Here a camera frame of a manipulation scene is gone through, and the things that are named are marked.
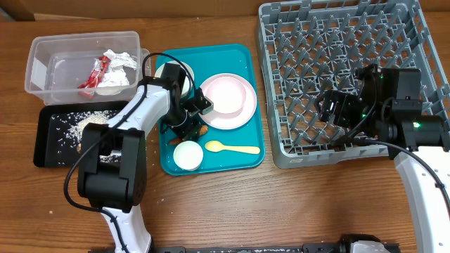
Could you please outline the red snack wrapper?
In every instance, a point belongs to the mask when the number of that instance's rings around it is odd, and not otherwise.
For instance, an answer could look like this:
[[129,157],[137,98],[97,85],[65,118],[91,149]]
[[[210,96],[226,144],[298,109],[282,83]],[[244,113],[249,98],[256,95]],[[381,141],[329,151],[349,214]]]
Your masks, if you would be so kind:
[[78,92],[79,95],[85,98],[93,98],[95,91],[94,89],[102,81],[104,74],[108,70],[108,66],[111,62],[107,56],[101,56],[97,58],[94,62],[94,67],[89,75],[88,79],[81,85],[78,86],[81,91]]

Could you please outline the white rice pile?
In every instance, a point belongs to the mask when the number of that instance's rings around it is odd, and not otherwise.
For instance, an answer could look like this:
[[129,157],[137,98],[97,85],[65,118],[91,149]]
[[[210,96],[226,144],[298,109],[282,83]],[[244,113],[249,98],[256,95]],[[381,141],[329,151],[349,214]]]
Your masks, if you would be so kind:
[[89,123],[105,124],[118,110],[53,114],[49,121],[45,167],[72,166],[81,153],[82,132]]

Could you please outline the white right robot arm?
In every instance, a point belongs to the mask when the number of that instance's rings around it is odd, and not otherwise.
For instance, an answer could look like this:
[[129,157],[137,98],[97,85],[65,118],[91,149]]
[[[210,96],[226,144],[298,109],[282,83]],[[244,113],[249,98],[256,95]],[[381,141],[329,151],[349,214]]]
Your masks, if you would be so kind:
[[357,68],[359,94],[328,90],[314,106],[322,122],[349,131],[332,146],[383,145],[404,184],[419,252],[449,251],[449,126],[424,115],[421,72],[412,68]]

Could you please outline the pink bowl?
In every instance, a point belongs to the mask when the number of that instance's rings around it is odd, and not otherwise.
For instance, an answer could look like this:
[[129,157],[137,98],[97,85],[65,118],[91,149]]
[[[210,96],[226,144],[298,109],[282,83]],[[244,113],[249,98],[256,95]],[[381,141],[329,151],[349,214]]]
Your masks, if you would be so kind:
[[241,110],[246,99],[245,87],[234,77],[216,78],[205,91],[214,103],[214,110],[225,115]]

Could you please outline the grey dishwasher rack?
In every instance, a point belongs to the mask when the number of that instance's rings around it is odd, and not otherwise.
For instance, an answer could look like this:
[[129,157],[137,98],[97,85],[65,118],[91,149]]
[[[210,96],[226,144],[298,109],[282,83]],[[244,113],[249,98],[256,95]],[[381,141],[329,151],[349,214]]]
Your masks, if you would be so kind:
[[281,169],[387,154],[382,145],[332,148],[345,134],[314,106],[330,90],[358,94],[354,71],[417,68],[424,115],[449,119],[449,83],[417,1],[283,1],[258,10],[259,64],[274,163]]

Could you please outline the orange carrot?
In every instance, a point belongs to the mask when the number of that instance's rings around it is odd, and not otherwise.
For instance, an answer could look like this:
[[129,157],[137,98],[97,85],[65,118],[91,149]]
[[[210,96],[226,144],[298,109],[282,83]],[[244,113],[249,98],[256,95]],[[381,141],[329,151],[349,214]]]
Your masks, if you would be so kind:
[[[204,136],[207,132],[208,132],[208,126],[202,125],[199,130],[199,136]],[[174,138],[168,143],[168,145],[178,145],[181,142],[182,142],[182,140],[180,138]]]

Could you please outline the clear plastic bin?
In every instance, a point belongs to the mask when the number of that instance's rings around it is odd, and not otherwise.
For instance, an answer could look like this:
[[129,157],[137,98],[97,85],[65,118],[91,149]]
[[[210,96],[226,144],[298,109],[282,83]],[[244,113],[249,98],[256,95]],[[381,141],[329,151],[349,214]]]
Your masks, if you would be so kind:
[[[129,84],[81,89],[96,61],[108,50],[128,53],[136,61],[135,69],[124,68]],[[141,63],[148,54],[135,31],[37,37],[27,60],[25,91],[45,105],[131,100],[142,78]]]

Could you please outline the small white cup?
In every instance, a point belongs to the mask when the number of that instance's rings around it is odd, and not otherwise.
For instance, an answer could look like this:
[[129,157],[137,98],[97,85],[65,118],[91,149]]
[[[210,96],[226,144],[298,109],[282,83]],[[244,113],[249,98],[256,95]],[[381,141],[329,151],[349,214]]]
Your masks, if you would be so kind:
[[186,171],[195,171],[203,161],[203,149],[194,141],[183,141],[178,144],[173,153],[176,166]]

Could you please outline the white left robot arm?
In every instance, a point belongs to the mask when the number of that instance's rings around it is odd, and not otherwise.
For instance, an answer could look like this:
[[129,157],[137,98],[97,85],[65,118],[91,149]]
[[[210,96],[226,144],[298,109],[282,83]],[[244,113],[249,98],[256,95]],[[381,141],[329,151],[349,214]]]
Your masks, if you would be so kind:
[[144,75],[136,95],[105,124],[82,132],[81,155],[65,178],[69,204],[99,213],[107,222],[116,252],[151,252],[141,201],[147,184],[146,138],[159,124],[181,141],[200,138],[199,115],[213,109],[185,64],[174,58],[159,77]]

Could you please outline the black food waste tray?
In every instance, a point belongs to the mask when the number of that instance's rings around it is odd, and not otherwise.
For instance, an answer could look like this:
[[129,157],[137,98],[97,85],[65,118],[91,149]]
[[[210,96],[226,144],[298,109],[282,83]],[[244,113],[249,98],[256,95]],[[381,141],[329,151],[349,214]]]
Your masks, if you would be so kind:
[[115,116],[126,101],[47,105],[39,113],[33,163],[37,167],[66,167],[79,157],[84,126]]

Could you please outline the white bowl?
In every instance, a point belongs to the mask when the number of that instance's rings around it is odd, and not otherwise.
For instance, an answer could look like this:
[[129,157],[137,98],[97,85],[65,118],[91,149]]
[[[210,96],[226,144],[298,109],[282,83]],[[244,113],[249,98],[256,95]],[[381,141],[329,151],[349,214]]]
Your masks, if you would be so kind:
[[[159,66],[159,68],[155,72],[155,77],[161,77],[162,71],[164,69],[164,65],[165,64],[162,64],[161,66]],[[188,73],[194,79],[193,69],[185,62],[182,62],[182,65],[184,65],[186,67],[186,69],[188,70]],[[181,98],[187,97],[189,91],[191,90],[191,88],[192,88],[192,83],[191,83],[190,79],[188,78],[188,75],[186,74],[186,78],[184,80],[184,85],[183,85],[183,88],[181,90]]]

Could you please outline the teal plastic tray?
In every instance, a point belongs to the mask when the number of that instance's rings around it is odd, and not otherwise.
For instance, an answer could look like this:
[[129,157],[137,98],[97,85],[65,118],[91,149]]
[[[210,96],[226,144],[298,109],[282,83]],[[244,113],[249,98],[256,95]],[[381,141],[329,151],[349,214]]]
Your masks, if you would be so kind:
[[[257,91],[252,56],[248,48],[242,44],[179,48],[165,51],[165,53],[193,69],[197,87],[215,74],[229,73],[246,79],[251,84],[251,89]],[[209,141],[219,141],[224,145],[257,146],[260,148],[258,155],[228,150],[213,153],[205,150],[200,167],[194,171],[186,171],[176,166],[173,159],[175,147],[169,142],[175,137],[176,135],[170,129],[159,135],[160,163],[162,168],[173,176],[253,168],[261,164],[265,157],[262,119],[258,105],[251,119],[243,126],[232,130],[215,129],[210,126],[208,132],[198,139],[198,144],[201,146]]]

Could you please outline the pink plate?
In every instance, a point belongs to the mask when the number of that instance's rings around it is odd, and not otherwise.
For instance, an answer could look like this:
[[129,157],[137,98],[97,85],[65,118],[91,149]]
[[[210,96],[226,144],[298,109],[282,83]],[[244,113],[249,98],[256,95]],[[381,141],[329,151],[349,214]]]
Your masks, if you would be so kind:
[[206,79],[201,85],[200,88],[202,89],[203,93],[206,94],[206,88],[209,86],[209,84],[216,78],[219,77],[234,77],[237,80],[239,80],[246,90],[246,99],[244,102],[244,105],[241,110],[238,112],[232,113],[232,114],[220,114],[216,112],[213,108],[213,110],[206,114],[206,115],[200,115],[200,118],[209,126],[214,127],[216,129],[221,130],[232,130],[237,129],[238,127],[243,126],[246,124],[254,115],[256,109],[257,109],[257,95],[256,91],[253,88],[253,86],[250,84],[249,81],[244,79],[243,77],[231,74],[231,73],[221,73],[216,74],[208,79]]

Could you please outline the white napkin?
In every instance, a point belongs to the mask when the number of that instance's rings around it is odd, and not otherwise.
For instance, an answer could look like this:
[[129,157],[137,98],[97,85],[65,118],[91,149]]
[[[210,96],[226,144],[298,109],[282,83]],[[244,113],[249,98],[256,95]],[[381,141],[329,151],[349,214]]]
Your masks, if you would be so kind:
[[111,49],[108,49],[103,55],[110,59],[110,63],[102,80],[98,83],[96,93],[100,96],[114,96],[122,91],[116,89],[116,86],[129,86],[124,68],[136,70],[137,57],[131,56],[127,52],[115,53]]

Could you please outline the yellow plastic spoon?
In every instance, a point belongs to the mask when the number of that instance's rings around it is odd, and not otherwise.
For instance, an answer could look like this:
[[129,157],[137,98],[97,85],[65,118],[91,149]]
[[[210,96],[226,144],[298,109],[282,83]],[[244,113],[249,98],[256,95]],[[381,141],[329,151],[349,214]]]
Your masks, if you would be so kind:
[[232,146],[232,145],[224,145],[219,141],[208,141],[205,144],[205,148],[214,153],[218,153],[224,150],[233,151],[238,153],[246,153],[252,155],[260,154],[261,150],[257,146]]

